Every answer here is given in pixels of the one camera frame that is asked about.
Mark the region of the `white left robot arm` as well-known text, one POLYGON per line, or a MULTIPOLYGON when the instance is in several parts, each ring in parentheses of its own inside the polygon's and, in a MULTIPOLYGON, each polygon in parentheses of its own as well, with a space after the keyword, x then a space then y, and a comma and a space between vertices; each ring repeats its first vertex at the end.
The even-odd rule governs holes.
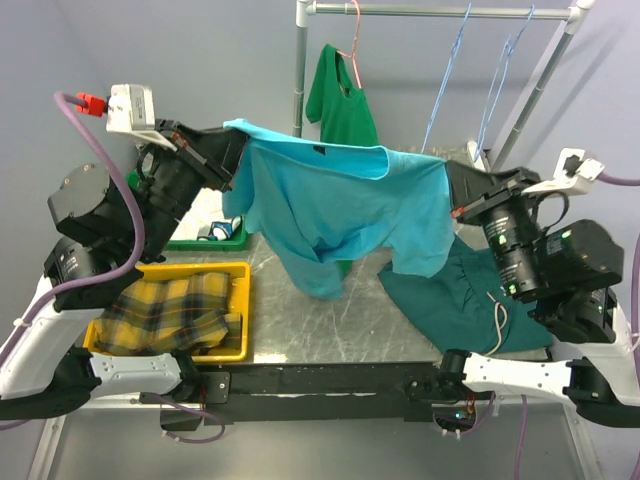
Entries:
POLYGON ((24 423, 73 412, 92 399, 128 393, 192 399, 199 371, 188 355, 92 353, 79 334, 160 263, 179 221, 204 188, 228 191, 249 137, 235 128, 194 130, 159 120, 146 150, 151 170, 138 189, 117 169, 87 163, 66 176, 48 207, 60 238, 36 294, 1 349, 1 417, 24 423))

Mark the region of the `light blue t shirt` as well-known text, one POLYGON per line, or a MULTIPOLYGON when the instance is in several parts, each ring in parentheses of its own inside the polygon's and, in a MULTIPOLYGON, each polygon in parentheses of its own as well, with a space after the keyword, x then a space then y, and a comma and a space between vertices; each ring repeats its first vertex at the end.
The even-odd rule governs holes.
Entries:
POLYGON ((444 266, 454 227, 443 159, 306 140, 241 118, 224 125, 248 136, 224 212, 262 235, 305 294, 341 297, 338 262, 379 248, 401 274, 444 266))

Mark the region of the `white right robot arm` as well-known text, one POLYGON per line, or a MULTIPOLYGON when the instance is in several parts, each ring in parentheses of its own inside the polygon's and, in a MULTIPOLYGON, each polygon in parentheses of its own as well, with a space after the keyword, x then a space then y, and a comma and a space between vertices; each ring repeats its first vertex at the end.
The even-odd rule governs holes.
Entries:
POLYGON ((579 153, 547 181, 526 168, 490 173, 447 162, 451 215, 482 228, 506 296, 531 305, 529 317, 580 356, 535 363, 451 349, 437 376, 445 396, 533 396, 572 406, 602 426, 639 426, 639 350, 612 290, 622 280, 624 251, 593 220, 559 230, 538 223, 545 200, 557 196, 568 206, 602 170, 579 153))

